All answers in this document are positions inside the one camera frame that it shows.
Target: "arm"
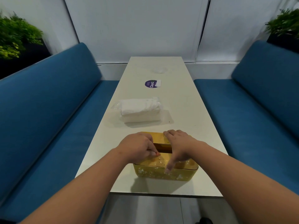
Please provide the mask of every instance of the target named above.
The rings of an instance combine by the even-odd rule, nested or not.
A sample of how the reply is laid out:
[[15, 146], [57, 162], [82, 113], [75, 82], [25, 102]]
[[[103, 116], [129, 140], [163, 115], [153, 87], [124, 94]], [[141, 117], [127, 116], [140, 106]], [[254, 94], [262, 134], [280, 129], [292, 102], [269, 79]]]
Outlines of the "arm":
[[95, 223], [123, 168], [128, 163], [158, 155], [150, 134], [128, 135], [118, 147], [63, 187], [21, 224]]
[[183, 131], [164, 134], [173, 148], [166, 173], [176, 162], [192, 158], [245, 223], [299, 223], [299, 196], [294, 192]]

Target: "black planter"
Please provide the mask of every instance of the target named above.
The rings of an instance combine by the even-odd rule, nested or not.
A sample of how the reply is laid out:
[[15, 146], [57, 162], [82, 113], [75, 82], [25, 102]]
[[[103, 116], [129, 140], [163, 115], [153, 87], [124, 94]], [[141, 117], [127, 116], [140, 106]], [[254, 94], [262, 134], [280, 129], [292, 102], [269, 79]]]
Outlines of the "black planter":
[[25, 50], [20, 53], [19, 58], [10, 60], [0, 58], [0, 79], [49, 57], [50, 53], [45, 43], [43, 41], [42, 43], [42, 45], [25, 43]]
[[276, 34], [271, 34], [267, 42], [299, 53], [299, 39], [294, 38], [293, 35], [283, 34], [277, 36]]

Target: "potted plant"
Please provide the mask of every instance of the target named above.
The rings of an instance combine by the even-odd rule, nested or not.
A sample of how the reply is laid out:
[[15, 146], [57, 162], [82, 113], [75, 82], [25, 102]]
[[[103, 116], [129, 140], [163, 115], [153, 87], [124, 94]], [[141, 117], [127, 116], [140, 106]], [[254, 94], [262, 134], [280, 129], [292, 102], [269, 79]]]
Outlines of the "potted plant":
[[42, 35], [16, 14], [0, 14], [0, 79], [50, 56]]
[[266, 26], [268, 43], [299, 53], [299, 9], [282, 10]]

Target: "bench backrest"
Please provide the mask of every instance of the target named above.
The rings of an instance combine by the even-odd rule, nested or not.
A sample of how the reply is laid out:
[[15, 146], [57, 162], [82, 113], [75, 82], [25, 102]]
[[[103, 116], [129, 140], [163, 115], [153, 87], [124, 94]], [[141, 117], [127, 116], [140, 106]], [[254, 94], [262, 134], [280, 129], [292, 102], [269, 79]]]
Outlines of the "bench backrest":
[[232, 78], [299, 138], [299, 54], [256, 41]]
[[0, 80], [0, 202], [100, 79], [80, 43]]

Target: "floor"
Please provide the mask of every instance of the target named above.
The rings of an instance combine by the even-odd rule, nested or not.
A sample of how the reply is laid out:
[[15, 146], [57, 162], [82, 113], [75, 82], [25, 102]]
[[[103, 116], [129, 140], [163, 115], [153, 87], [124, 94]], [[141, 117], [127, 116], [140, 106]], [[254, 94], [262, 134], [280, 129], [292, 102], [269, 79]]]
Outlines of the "floor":
[[205, 216], [214, 224], [239, 224], [222, 198], [110, 195], [100, 224], [195, 224]]

